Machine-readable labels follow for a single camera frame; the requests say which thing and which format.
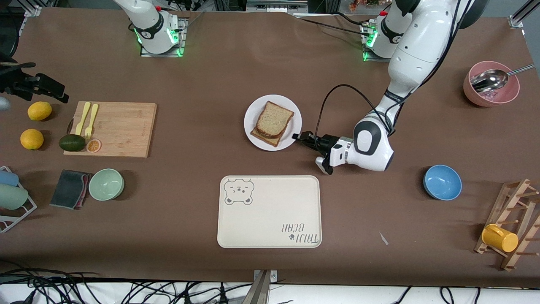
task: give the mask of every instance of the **orange slice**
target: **orange slice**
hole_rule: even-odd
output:
[[[86,144],[86,151],[90,153],[96,153],[101,149],[101,141],[99,140],[91,140]]]

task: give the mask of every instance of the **gray round object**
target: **gray round object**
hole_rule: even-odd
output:
[[[4,96],[0,96],[0,111],[6,111],[11,108],[11,103]]]

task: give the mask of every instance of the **pink bowl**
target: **pink bowl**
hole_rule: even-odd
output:
[[[465,96],[467,96],[472,103],[481,107],[494,107],[514,100],[519,94],[519,80],[517,79],[517,76],[510,76],[508,78],[508,83],[504,87],[496,90],[497,95],[492,101],[484,98],[473,89],[470,78],[490,69],[499,69],[507,73],[511,71],[506,65],[495,61],[478,62],[472,66],[467,73],[465,80],[463,80],[463,92],[465,92]]]

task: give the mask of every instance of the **brown tabletop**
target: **brown tabletop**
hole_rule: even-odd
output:
[[[335,17],[317,20],[355,29]],[[387,64],[363,62],[358,35],[281,13],[207,13],[189,28],[183,58],[141,58],[128,24],[121,10],[43,9],[29,19],[15,59],[36,62],[28,72],[65,84],[71,98],[59,104],[35,96],[55,102],[46,122],[28,120],[30,103],[12,96],[12,109],[0,112],[0,164],[21,177],[39,206],[0,234],[1,258],[103,277],[249,281],[254,269],[277,269],[289,283],[540,287],[540,258],[522,257],[506,272],[498,255],[473,253],[502,183],[540,178],[536,74],[520,74],[519,97],[500,107],[478,108],[462,93],[479,61],[532,62],[522,32],[506,19],[482,18],[460,31],[439,72],[403,108],[386,172],[347,165],[332,176],[300,145],[258,149],[242,122],[252,101],[280,94],[298,105],[303,130],[314,130],[322,99],[340,83],[378,102]],[[57,142],[78,101],[158,104],[148,158],[64,156]],[[351,136],[368,111],[355,92],[339,89],[320,133]],[[44,132],[44,148],[21,147],[27,128]],[[439,163],[463,180],[453,201],[433,200],[422,188],[426,168]],[[118,200],[88,198],[80,211],[49,206],[62,169],[108,167],[125,177]],[[220,248],[218,187],[226,175],[316,176],[322,244]]]

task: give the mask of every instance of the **large metal spoon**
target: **large metal spoon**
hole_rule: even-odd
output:
[[[499,69],[487,70],[471,79],[471,85],[478,93],[498,90],[508,83],[508,78],[510,76],[530,70],[534,67],[534,64],[529,64],[509,73]]]

